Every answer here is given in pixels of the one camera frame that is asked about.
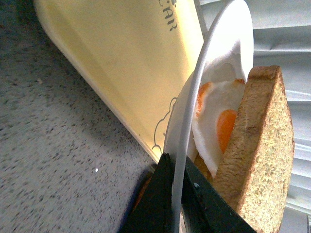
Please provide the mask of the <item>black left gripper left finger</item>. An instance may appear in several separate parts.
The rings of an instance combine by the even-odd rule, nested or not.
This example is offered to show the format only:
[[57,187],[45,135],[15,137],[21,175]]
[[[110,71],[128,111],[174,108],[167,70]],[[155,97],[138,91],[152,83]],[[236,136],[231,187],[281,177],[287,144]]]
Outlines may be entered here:
[[172,231],[173,168],[162,154],[145,192],[120,229],[121,233],[170,233]]

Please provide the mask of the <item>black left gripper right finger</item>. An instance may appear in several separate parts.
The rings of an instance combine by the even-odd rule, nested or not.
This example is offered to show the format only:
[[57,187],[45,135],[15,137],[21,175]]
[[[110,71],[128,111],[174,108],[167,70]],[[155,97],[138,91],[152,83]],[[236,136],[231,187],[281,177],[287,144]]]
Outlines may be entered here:
[[186,159],[182,213],[187,233],[254,233],[217,193],[190,158]]

